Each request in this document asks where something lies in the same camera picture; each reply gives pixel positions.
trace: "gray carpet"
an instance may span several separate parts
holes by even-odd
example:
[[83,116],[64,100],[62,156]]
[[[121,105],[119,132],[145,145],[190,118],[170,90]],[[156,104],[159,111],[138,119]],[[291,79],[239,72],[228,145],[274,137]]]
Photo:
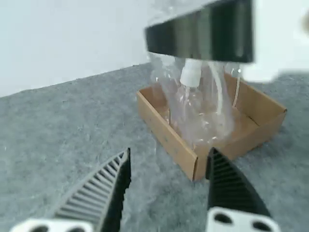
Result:
[[[131,147],[123,232],[201,232],[208,184],[191,183],[137,114],[140,65],[0,99],[0,228],[44,217],[71,186]],[[309,228],[309,78],[258,86],[288,108],[280,133],[239,158],[283,232]]]

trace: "cardboard box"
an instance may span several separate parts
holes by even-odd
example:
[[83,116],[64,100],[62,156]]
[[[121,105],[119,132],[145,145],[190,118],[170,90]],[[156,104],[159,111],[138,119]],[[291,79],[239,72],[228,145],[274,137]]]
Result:
[[[225,75],[225,80],[230,99],[234,100],[237,80],[228,74]],[[141,118],[188,178],[190,180],[203,178],[211,147],[203,147],[195,152],[191,150],[162,117],[169,110],[167,101],[156,100],[151,87],[138,91],[137,100]],[[233,109],[236,119],[235,129],[226,141],[213,146],[231,160],[242,156],[269,140],[279,130],[286,111],[284,106],[269,96],[241,82],[239,101]]]

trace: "mounting hole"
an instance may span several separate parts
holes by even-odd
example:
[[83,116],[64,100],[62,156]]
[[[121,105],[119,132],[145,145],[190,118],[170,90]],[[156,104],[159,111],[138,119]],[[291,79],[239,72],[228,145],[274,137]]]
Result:
[[32,229],[30,232],[48,232],[47,226],[38,226],[34,229]]
[[69,230],[68,232],[85,232],[83,228],[77,227]]
[[214,219],[224,224],[232,224],[232,219],[229,216],[222,214],[222,213],[216,214],[214,216]]
[[271,232],[272,231],[271,228],[268,225],[266,225],[265,223],[260,222],[260,221],[254,222],[253,223],[253,227],[255,229],[260,230],[260,231],[267,231],[267,232]]

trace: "bottle cap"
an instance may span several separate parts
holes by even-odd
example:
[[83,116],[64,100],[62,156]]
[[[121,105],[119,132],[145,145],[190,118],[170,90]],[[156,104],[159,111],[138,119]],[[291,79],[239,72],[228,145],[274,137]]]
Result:
[[202,61],[197,59],[186,59],[180,77],[180,83],[188,87],[198,87],[202,75]]

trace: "white wall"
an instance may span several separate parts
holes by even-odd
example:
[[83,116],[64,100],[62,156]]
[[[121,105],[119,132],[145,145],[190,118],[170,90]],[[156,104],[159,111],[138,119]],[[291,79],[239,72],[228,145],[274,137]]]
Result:
[[147,61],[147,0],[0,0],[0,96]]

